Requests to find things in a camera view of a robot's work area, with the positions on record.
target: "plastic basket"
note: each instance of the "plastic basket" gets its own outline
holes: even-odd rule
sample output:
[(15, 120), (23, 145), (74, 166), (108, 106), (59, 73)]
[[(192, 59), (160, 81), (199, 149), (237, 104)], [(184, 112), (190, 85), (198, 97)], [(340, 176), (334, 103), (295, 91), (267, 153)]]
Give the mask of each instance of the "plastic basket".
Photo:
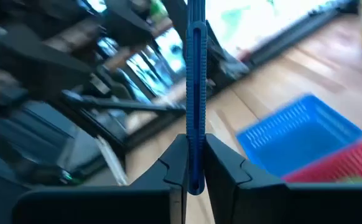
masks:
[(362, 177), (362, 141), (284, 177), (286, 182), (336, 182)]
[(362, 130), (313, 95), (299, 98), (236, 138), (252, 163), (278, 177), (362, 137)]

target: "wooden floor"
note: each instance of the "wooden floor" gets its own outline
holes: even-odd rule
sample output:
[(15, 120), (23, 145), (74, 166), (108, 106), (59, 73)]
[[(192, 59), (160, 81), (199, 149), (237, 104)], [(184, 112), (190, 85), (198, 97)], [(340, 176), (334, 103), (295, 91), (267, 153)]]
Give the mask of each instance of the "wooden floor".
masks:
[[(175, 87), (170, 101), (185, 94)], [(281, 57), (225, 90), (207, 106), (207, 132), (246, 156), (235, 133), (263, 119), (305, 93), (312, 93), (362, 128), (362, 53), (359, 20), (346, 16), (330, 23)], [(141, 123), (130, 117), (130, 130)], [(126, 172), (132, 182), (165, 151), (178, 133), (185, 132), (185, 118), (127, 156)], [(188, 197), (187, 223), (214, 223), (207, 191)]]

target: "blue plastic basket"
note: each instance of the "blue plastic basket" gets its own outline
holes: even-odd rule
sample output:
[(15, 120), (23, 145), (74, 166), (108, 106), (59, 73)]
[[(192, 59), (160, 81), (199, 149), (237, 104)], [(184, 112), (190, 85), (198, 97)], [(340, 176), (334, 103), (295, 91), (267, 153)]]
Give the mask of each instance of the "blue plastic basket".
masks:
[(299, 98), (236, 135), (251, 162), (278, 177), (360, 137), (360, 128), (313, 95)]

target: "red plastic basket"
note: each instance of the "red plastic basket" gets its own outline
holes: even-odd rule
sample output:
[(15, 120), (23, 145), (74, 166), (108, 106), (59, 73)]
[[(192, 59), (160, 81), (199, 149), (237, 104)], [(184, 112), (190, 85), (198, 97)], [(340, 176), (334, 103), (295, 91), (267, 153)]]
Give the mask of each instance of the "red plastic basket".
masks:
[(283, 177), (286, 182), (336, 182), (362, 177), (362, 141)]

